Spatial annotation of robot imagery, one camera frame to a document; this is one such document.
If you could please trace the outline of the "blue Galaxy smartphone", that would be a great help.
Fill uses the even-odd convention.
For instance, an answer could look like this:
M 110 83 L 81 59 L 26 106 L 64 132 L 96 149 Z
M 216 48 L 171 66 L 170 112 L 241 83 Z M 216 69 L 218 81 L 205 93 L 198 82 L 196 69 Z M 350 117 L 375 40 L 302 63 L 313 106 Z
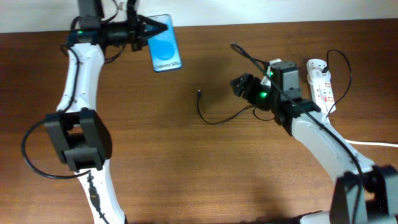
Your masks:
M 178 43 L 168 14 L 150 16 L 150 19 L 163 23 L 167 30 L 148 40 L 150 57 L 155 72 L 166 72 L 182 68 Z

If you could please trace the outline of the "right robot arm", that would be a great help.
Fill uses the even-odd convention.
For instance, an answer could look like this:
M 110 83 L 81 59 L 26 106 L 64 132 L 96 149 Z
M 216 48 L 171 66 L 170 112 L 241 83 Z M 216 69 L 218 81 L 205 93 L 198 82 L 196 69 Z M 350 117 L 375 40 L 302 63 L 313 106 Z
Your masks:
M 292 223 L 397 223 L 397 170 L 377 166 L 332 127 L 321 109 L 302 98 L 295 62 L 276 62 L 257 78 L 245 73 L 231 81 L 234 94 L 271 111 L 277 124 L 301 142 L 335 185 L 331 208 L 291 219 Z

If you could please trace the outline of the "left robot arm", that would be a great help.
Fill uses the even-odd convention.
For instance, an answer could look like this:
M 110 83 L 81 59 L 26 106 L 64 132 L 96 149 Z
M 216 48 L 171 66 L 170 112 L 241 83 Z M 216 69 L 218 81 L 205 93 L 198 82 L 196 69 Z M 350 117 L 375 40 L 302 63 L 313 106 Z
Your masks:
M 110 173 L 113 152 L 111 135 L 96 112 L 98 80 L 107 58 L 106 48 L 141 50 L 151 37 L 167 30 L 137 13 L 138 2 L 128 0 L 127 19 L 105 19 L 101 1 L 79 1 L 80 14 L 74 20 L 65 47 L 69 58 L 62 99 L 54 113 L 48 114 L 44 127 L 60 159 L 73 172 L 85 192 L 95 223 L 127 223 L 116 197 Z

